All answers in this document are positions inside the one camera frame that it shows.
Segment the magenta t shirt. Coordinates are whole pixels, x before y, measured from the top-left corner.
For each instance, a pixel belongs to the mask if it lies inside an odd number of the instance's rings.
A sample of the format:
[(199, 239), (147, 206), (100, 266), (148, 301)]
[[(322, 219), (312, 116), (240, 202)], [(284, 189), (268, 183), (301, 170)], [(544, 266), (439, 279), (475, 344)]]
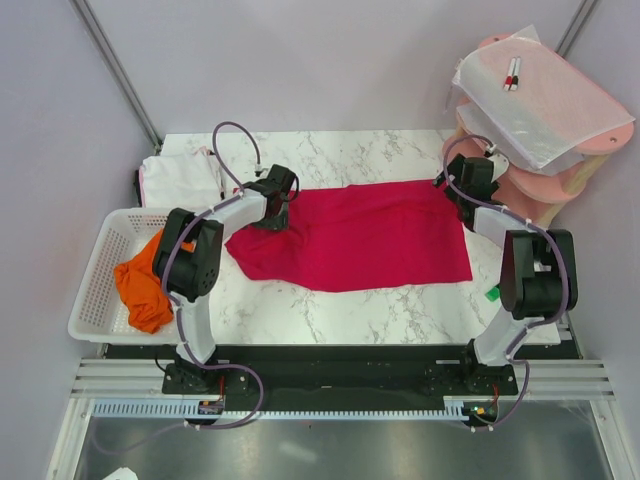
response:
[(330, 293), (472, 278), (456, 209), (429, 180), (304, 190), (287, 229), (246, 227), (226, 248), (251, 280)]

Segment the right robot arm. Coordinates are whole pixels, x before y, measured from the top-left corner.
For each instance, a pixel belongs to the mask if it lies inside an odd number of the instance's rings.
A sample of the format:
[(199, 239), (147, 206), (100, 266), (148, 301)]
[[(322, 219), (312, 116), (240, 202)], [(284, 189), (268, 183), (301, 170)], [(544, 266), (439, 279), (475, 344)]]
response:
[(469, 344), (469, 362), (458, 368), (467, 392), (494, 381), (492, 367), (515, 360), (533, 330), (558, 321), (578, 300), (574, 238), (566, 229), (544, 229), (492, 199), (499, 185), (495, 162), (458, 154), (433, 181), (443, 187), (464, 226), (502, 249), (501, 308)]

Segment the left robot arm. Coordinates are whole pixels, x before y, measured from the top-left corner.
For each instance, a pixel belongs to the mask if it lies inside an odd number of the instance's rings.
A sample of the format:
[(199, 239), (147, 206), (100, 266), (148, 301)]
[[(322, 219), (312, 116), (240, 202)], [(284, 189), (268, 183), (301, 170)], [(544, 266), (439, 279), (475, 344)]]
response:
[(210, 325), (209, 294), (218, 281), (222, 248), (247, 226), (269, 231), (288, 227), (288, 204), (300, 191), (298, 176), (274, 165), (267, 175), (239, 187), (230, 198), (201, 213), (169, 212), (152, 263), (177, 322), (177, 353), (191, 362), (185, 382), (208, 393), (219, 382), (219, 369), (208, 360), (216, 342)]

